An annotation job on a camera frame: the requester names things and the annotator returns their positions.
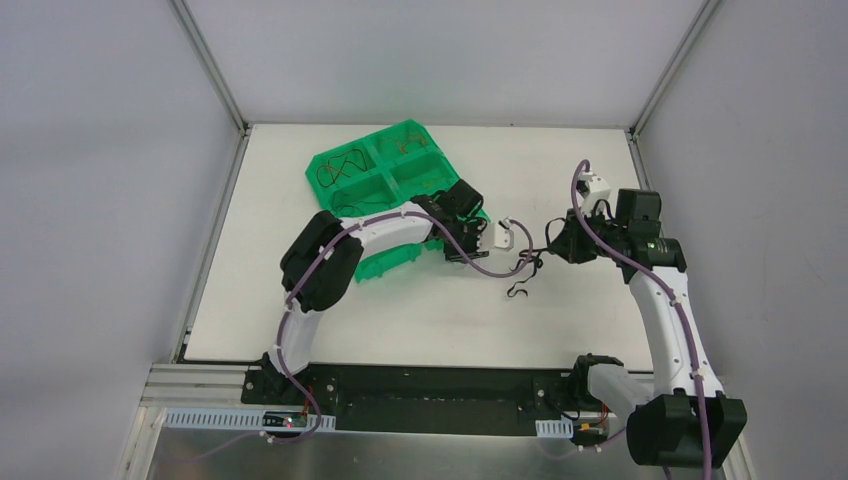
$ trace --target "green tray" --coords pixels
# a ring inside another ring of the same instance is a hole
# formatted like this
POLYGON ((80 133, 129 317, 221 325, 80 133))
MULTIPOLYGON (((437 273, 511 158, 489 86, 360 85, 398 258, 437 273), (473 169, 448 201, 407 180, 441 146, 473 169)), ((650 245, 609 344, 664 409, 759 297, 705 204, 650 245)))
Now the green tray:
MULTIPOLYGON (((406 120, 315 155, 306 178, 321 208, 337 217, 358 217, 397 207, 415 195, 447 190, 456 170, 421 124, 406 120)), ((423 244, 442 247, 440 240, 423 244)), ((382 277, 421 255, 422 244, 402 245, 365 259, 354 278, 382 277)))

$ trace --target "green organizer box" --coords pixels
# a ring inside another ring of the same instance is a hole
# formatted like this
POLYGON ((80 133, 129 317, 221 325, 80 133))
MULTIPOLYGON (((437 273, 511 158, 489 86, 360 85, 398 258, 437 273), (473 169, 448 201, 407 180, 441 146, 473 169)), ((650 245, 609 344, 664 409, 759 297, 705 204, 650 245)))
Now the green organizer box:
MULTIPOLYGON (((427 129, 406 120, 315 155, 306 178, 321 208, 337 217, 359 217, 397 207, 415 195, 447 190, 459 175, 427 129)), ((423 246, 434 250, 442 242, 423 246)), ((402 245, 374 255, 359 264, 354 278, 382 277, 421 252, 421 244, 402 245)))

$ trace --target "green plastic bin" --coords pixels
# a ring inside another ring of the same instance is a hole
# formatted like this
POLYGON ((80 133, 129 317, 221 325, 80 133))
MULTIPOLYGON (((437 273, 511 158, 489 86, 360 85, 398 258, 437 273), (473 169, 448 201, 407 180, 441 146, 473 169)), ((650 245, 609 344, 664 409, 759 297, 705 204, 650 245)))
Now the green plastic bin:
MULTIPOLYGON (((397 207, 415 195, 447 190, 459 175, 427 129, 406 120, 315 155, 306 178, 321 208, 337 217, 358 217, 397 207)), ((434 250, 442 242, 423 246, 434 250)), ((381 277, 421 252, 421 244, 402 245, 374 255, 359 264, 354 278, 381 277)))

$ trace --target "white wall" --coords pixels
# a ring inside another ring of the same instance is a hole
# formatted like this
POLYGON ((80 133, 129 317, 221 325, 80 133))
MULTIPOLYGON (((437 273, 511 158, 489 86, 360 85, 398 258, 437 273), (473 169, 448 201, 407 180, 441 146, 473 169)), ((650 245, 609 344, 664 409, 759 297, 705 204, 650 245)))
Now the white wall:
POLYGON ((0 4, 0 478, 116 471, 235 144, 166 2, 0 4))
POLYGON ((629 126, 702 0, 191 0, 248 120, 629 126))
POLYGON ((848 477, 848 3, 729 0, 641 142, 760 478, 848 477))

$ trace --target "white table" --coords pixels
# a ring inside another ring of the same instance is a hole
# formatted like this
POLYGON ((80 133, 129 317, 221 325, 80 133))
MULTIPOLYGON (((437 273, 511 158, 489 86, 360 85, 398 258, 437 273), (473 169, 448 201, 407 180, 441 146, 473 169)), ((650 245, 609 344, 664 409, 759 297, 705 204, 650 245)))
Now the white table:
MULTIPOLYGON (((187 360, 252 361, 273 343, 283 311, 279 261, 318 203, 304 171, 320 152, 378 126, 257 125, 239 172, 187 360)), ((616 189, 637 186, 624 132, 553 128, 428 128, 459 175, 498 219, 524 222, 538 244, 563 216, 578 161, 616 189)), ((505 271, 517 248, 481 264, 505 271)), ((516 278, 491 279, 448 264, 440 251, 382 278, 351 285, 322 320, 315 362, 515 368, 570 367, 577 355, 614 355, 651 370, 635 301, 612 261, 568 265, 545 256, 529 297, 506 297, 516 278)))

